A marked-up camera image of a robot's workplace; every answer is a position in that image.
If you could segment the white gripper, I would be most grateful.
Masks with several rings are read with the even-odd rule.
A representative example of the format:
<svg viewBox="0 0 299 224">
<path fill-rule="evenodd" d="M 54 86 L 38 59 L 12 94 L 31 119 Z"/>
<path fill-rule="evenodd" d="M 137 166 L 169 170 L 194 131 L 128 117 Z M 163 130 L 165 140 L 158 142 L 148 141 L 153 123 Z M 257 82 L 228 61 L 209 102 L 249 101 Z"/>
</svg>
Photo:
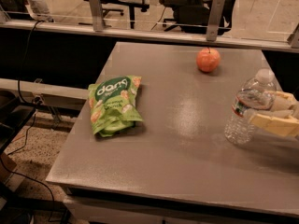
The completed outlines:
<svg viewBox="0 0 299 224">
<path fill-rule="evenodd" d="M 295 137 L 299 134 L 299 102 L 293 94 L 277 91 L 271 111 L 289 109 L 292 109 L 293 113 L 287 118 L 256 114 L 249 119 L 249 123 L 272 134 Z"/>
</svg>

